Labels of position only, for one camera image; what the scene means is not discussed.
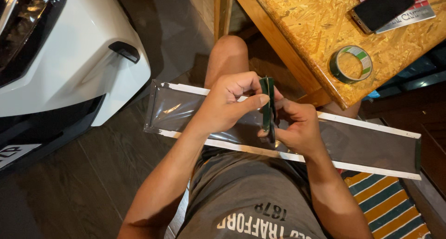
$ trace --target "leg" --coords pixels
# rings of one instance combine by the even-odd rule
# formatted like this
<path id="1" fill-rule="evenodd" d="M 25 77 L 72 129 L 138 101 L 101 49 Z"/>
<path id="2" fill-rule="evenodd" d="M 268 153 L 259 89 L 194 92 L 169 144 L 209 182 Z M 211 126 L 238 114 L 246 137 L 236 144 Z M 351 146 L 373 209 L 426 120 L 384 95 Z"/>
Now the leg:
<path id="1" fill-rule="evenodd" d="M 204 88 L 210 89 L 224 74 L 248 72 L 248 47 L 237 36 L 223 36 L 215 43 L 209 57 Z"/>
<path id="2" fill-rule="evenodd" d="M 361 101 L 358 101 L 354 105 L 351 105 L 346 110 L 342 110 L 335 102 L 331 102 L 327 103 L 326 105 L 323 105 L 320 111 L 324 113 L 356 119 L 360 107 L 361 107 Z"/>

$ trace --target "smartphone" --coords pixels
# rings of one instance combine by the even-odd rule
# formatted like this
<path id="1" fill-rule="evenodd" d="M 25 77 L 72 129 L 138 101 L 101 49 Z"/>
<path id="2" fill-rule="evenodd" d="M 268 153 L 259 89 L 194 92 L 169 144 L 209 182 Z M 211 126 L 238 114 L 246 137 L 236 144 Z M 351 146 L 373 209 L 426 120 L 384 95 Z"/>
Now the smartphone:
<path id="1" fill-rule="evenodd" d="M 415 0 L 365 0 L 350 13 L 359 27 L 366 34 L 371 34 L 414 4 Z"/>

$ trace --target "green tape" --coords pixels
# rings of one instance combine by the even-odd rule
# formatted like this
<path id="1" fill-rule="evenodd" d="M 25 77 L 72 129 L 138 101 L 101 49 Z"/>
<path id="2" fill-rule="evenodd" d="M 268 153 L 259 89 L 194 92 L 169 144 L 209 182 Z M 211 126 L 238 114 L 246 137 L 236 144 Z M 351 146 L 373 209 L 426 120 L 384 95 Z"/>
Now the green tape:
<path id="1" fill-rule="evenodd" d="M 363 69 L 362 74 L 367 74 L 370 72 L 370 67 Z"/>
<path id="2" fill-rule="evenodd" d="M 343 71 L 341 71 L 341 69 L 339 69 L 338 57 L 341 53 L 346 53 L 346 52 L 353 54 L 356 58 L 358 58 L 361 61 L 363 70 L 361 71 L 360 78 L 352 78 L 346 75 Z M 333 53 L 329 62 L 329 68 L 333 76 L 335 76 L 340 82 L 352 84 L 355 82 L 365 80 L 367 77 L 370 76 L 372 72 L 372 62 L 370 56 L 367 54 L 367 52 L 365 52 L 364 49 L 350 45 L 350 46 L 345 46 L 341 48 L 339 51 Z"/>
<path id="3" fill-rule="evenodd" d="M 367 53 L 365 53 L 364 51 L 362 51 L 361 53 L 357 54 L 356 57 L 360 60 L 364 59 L 365 57 L 367 57 Z"/>

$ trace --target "knee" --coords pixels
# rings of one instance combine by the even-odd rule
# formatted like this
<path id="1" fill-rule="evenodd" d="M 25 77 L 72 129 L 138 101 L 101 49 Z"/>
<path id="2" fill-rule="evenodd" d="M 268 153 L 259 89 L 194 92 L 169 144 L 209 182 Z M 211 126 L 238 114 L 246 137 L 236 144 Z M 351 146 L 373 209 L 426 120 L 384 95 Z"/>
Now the knee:
<path id="1" fill-rule="evenodd" d="M 248 53 L 248 47 L 242 38 L 233 35 L 225 35 L 215 43 L 212 51 L 220 54 L 245 54 Z"/>

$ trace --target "phone screen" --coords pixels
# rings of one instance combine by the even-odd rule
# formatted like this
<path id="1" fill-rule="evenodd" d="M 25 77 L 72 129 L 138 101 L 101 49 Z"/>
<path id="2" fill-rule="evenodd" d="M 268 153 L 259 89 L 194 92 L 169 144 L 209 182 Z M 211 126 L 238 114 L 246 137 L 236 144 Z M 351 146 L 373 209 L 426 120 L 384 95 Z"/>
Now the phone screen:
<path id="1" fill-rule="evenodd" d="M 372 32 L 402 14 L 415 0 L 365 0 L 353 10 Z"/>

